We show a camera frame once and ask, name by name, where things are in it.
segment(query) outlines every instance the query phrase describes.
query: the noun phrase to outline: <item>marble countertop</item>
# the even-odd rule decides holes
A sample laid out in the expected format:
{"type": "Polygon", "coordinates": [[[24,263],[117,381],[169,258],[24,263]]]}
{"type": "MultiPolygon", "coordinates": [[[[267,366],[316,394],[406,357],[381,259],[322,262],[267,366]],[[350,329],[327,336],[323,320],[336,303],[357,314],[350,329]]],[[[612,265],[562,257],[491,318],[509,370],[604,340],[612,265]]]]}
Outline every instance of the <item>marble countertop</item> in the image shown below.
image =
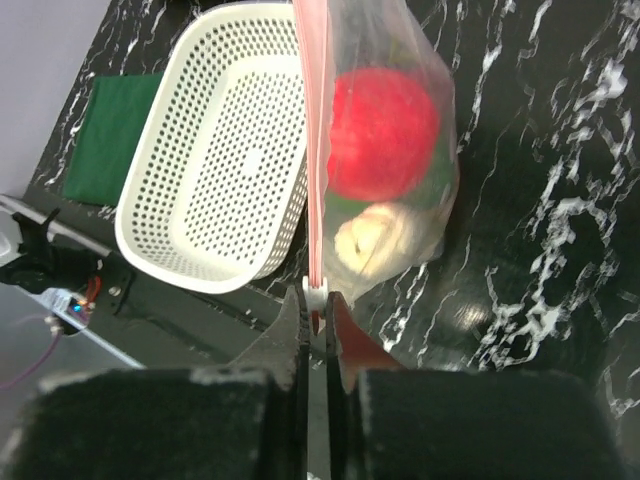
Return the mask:
{"type": "MultiPolygon", "coordinates": [[[[92,79],[162,71],[215,3],[112,2],[27,203],[114,245],[113,209],[59,197],[92,79]]],[[[575,374],[640,461],[640,1],[409,4],[453,71],[460,192],[444,256],[361,298],[360,324],[408,366],[575,374]]],[[[254,288],[278,298],[301,277],[303,223],[254,288]]]]}

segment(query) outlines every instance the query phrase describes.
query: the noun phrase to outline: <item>black bracket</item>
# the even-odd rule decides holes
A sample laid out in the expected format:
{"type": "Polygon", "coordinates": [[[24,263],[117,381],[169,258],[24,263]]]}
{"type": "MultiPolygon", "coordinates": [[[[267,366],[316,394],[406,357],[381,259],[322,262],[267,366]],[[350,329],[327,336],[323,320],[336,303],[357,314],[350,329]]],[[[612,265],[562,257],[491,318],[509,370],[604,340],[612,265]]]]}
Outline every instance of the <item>black bracket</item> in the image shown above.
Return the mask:
{"type": "Polygon", "coordinates": [[[118,254],[111,253],[103,260],[98,275],[102,287],[96,298],[96,308],[116,315],[122,308],[135,278],[133,269],[118,254]]]}
{"type": "Polygon", "coordinates": [[[16,285],[34,294],[48,288],[75,291],[97,272],[100,256],[96,253],[49,242],[49,226],[58,213],[60,209],[55,209],[42,223],[21,213],[12,215],[22,234],[22,243],[18,246],[21,256],[0,267],[1,283],[16,285]]]}

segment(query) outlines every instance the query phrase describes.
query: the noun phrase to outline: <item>green towel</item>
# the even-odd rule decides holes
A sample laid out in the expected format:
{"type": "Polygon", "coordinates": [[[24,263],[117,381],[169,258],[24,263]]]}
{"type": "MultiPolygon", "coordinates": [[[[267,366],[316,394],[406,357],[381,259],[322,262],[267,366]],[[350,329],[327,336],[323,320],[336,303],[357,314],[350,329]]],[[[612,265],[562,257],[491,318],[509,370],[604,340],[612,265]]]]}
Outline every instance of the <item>green towel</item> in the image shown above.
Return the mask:
{"type": "Polygon", "coordinates": [[[162,74],[96,77],[62,195],[116,206],[162,74]]]}

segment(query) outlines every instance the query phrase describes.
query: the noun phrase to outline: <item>red apple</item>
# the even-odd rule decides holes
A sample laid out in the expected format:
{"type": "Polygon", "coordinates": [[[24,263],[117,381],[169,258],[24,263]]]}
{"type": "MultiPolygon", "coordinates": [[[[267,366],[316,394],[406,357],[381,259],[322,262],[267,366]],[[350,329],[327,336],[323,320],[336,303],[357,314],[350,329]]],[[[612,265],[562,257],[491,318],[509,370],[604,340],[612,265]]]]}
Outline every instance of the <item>red apple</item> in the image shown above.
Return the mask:
{"type": "Polygon", "coordinates": [[[440,117],[420,84],[396,70],[363,68],[336,79],[329,188],[365,202],[393,200],[419,185],[440,117]]]}

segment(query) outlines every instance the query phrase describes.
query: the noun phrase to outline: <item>perforated basket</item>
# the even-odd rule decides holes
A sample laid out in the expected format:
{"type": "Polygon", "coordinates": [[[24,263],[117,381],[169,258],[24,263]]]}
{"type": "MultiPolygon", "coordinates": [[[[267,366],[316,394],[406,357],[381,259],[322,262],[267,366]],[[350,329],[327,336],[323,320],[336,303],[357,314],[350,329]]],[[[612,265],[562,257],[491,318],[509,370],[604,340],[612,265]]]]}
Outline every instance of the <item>perforated basket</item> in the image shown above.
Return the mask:
{"type": "Polygon", "coordinates": [[[205,13],[178,41],[140,138],[116,215],[120,250],[206,293],[270,274],[306,200],[305,147],[292,5],[205,13]]]}

